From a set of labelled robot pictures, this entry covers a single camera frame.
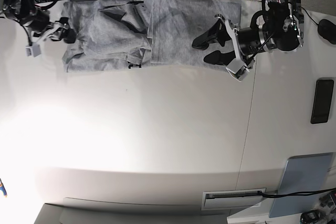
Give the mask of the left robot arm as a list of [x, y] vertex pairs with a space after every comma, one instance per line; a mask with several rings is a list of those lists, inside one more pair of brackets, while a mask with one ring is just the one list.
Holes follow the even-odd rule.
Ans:
[[231, 41], [237, 48], [229, 53], [215, 51], [204, 57], [206, 63], [228, 66], [235, 58], [251, 68], [257, 54], [278, 49], [294, 51], [303, 45], [304, 15], [301, 0], [261, 0], [249, 27], [240, 28], [223, 15], [205, 33], [196, 37], [192, 47], [205, 50], [210, 44], [225, 46]]

